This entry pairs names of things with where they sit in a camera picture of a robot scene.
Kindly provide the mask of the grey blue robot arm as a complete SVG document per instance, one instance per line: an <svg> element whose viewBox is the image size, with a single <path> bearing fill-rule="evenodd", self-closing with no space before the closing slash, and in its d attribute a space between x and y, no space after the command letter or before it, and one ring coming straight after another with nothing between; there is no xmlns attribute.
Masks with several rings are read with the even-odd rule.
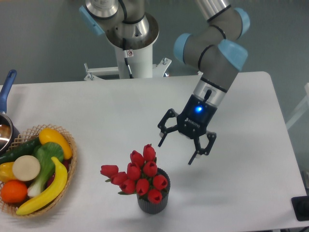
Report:
<svg viewBox="0 0 309 232"><path fill-rule="evenodd" d="M169 109L158 123L162 139L174 131L192 139L194 156L208 155L216 139L207 127L248 57L236 43L250 27L248 14L227 0L198 0L208 27L200 35L180 35L174 56L202 74L183 111ZM152 46L158 23L142 0L87 0L79 9L88 28L114 46L122 79L154 77Z"/></svg>

